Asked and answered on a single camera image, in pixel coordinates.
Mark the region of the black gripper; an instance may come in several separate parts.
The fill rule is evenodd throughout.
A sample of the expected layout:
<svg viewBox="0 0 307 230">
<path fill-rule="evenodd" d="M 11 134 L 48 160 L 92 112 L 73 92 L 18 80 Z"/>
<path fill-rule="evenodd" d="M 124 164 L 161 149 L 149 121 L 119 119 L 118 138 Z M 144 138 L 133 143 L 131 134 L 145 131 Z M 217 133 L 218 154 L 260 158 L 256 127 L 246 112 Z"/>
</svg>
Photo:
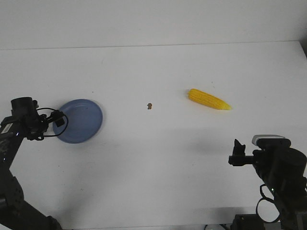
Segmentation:
<svg viewBox="0 0 307 230">
<path fill-rule="evenodd" d="M 254 163 L 253 156 L 246 156 L 246 145 L 241 144 L 237 139 L 234 141 L 232 156 L 229 156 L 228 163 L 232 166 L 244 166 Z"/>
<path fill-rule="evenodd" d="M 41 114 L 38 116 L 38 120 L 40 127 L 48 127 L 50 123 L 55 123 L 56 127 L 61 127 L 65 124 L 63 112 L 59 110 L 53 110 L 49 116 Z"/>
</svg>

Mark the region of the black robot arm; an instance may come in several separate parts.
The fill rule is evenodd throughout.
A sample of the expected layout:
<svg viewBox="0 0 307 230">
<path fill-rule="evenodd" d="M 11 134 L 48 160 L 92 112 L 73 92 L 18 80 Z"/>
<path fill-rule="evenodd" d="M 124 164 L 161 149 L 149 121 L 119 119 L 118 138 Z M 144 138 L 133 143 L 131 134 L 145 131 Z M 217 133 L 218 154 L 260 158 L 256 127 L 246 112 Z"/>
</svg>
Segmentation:
<svg viewBox="0 0 307 230">
<path fill-rule="evenodd" d="M 279 215 L 275 222 L 283 230 L 307 228 L 307 179 L 304 172 L 307 157 L 291 148 L 291 141 L 279 135 L 255 135 L 252 143 L 257 147 L 251 156 L 245 154 L 246 146 L 237 139 L 228 163 L 232 166 L 253 165 L 256 174 L 267 187 L 272 198 L 260 189 L 261 200 L 275 205 Z"/>
<path fill-rule="evenodd" d="M 50 123 L 67 126 L 68 117 L 55 109 L 50 115 L 40 115 L 38 103 L 31 97 L 13 99 L 11 105 L 11 116 L 0 124 L 0 223 L 11 230 L 60 230 L 55 218 L 25 201 L 11 165 L 24 139 L 42 141 Z"/>
</svg>

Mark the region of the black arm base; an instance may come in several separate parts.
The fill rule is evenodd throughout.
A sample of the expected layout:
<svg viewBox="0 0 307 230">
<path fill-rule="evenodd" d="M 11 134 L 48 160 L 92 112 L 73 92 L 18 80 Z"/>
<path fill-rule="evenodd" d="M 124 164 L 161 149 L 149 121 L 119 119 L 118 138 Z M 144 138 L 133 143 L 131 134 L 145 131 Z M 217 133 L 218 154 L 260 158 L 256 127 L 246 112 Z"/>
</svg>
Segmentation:
<svg viewBox="0 0 307 230">
<path fill-rule="evenodd" d="M 236 214 L 231 230 L 265 230 L 264 222 L 257 214 Z"/>
</svg>

